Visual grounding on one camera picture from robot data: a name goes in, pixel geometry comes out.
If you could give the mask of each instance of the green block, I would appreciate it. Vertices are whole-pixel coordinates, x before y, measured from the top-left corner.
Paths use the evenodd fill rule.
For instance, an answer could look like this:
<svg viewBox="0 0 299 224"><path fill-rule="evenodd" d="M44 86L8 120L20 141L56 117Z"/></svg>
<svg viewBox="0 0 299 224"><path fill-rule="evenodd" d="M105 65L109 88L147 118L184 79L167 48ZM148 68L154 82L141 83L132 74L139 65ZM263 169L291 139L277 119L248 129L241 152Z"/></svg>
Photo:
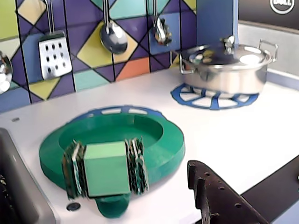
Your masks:
<svg viewBox="0 0 299 224"><path fill-rule="evenodd" d="M131 192L124 141L87 145L84 167L89 197Z"/></svg>

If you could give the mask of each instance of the blue burner ring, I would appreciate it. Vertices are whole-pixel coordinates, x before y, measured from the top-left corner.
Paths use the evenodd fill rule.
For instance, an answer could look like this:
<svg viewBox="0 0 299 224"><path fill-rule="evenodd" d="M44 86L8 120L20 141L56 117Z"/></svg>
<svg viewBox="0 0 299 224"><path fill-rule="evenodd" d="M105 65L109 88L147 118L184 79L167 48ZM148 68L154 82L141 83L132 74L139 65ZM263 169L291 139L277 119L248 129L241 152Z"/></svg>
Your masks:
<svg viewBox="0 0 299 224"><path fill-rule="evenodd" d="M136 110L144 111L144 112L146 112L146 114L156 115L156 116L159 116L161 118L165 118L161 112L154 111L150 108L140 107L140 106L133 106L133 105L118 105L118 106L103 107L103 108L100 108L100 109L94 109L94 110L88 111L87 113L84 113L84 114L79 115L78 117L75 117L70 122L73 122L73 121L76 121L76 120L81 120L81 119L84 119L84 118L88 118L90 116L103 115L103 111L115 110L115 109L120 109L121 110L120 113L129 113L130 109L136 109Z"/></svg>
<svg viewBox="0 0 299 224"><path fill-rule="evenodd" d="M185 100L183 100L181 98L181 93L187 93L187 94L188 93L190 93L190 94L194 94L195 93L192 87L190 88L189 91L183 91L182 89L185 88L185 87L187 87L186 84L182 84L182 85L178 86L177 88L175 88L173 91L171 91L172 97L179 104L190 106L190 107L193 107L193 108L209 109L209 110L214 110L214 111L216 111L216 110L226 110L226 109L239 108L239 107L242 107L242 106L248 106L248 105L252 104L253 102L255 102L256 99L259 96L259 94L254 94L254 95L250 95L250 94L235 94L233 97L228 98L228 99L236 102L237 103L236 105L233 105L233 106L222 106L221 107L221 106L219 106L219 103L218 103L218 99L219 99L219 96L221 95L221 92L217 91L216 94L212 97L211 105L210 106L200 106L200 105L194 105L193 102L196 101L196 100L205 98L206 97L206 90L202 89L200 96L198 96L198 97L196 97L194 99L185 101ZM245 102L242 102L242 101L240 101L238 99L240 96L248 96L249 98Z"/></svg>

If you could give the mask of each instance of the green bowl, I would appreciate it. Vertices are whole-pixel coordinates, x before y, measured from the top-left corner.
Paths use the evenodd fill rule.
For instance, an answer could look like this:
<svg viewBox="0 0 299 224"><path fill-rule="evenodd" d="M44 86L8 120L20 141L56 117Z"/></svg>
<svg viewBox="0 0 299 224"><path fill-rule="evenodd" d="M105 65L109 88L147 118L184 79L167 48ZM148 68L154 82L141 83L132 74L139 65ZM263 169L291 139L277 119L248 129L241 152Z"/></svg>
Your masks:
<svg viewBox="0 0 299 224"><path fill-rule="evenodd" d="M65 189L61 160L73 139L91 144L135 137L143 140L150 185L174 172L183 160L184 135L175 124L157 115L118 113L76 120L52 132L39 150L41 168L52 182ZM95 200L105 217L114 218L126 211L130 194Z"/></svg>

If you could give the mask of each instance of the logo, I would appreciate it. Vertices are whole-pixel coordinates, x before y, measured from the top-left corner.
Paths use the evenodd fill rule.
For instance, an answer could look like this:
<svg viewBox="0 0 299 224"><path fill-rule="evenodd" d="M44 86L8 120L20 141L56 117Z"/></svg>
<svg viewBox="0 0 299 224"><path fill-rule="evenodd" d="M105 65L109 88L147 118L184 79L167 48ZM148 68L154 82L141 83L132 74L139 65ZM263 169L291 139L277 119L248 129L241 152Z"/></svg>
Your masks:
<svg viewBox="0 0 299 224"><path fill-rule="evenodd" d="M295 6L295 0L270 0L274 12L280 15L288 14Z"/></svg>

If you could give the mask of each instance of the ladle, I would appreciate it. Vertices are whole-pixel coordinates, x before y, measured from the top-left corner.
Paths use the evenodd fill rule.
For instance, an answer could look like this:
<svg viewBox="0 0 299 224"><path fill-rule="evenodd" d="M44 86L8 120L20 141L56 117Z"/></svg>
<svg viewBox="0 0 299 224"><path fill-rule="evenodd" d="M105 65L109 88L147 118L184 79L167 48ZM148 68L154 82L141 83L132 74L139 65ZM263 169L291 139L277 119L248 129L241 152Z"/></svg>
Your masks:
<svg viewBox="0 0 299 224"><path fill-rule="evenodd" d="M128 48L128 40L125 32L109 19L109 2L103 0L104 25L100 30L100 38L104 47L116 55L123 54Z"/></svg>
<svg viewBox="0 0 299 224"><path fill-rule="evenodd" d="M0 51L0 94L10 88L13 78L13 67L9 58Z"/></svg>

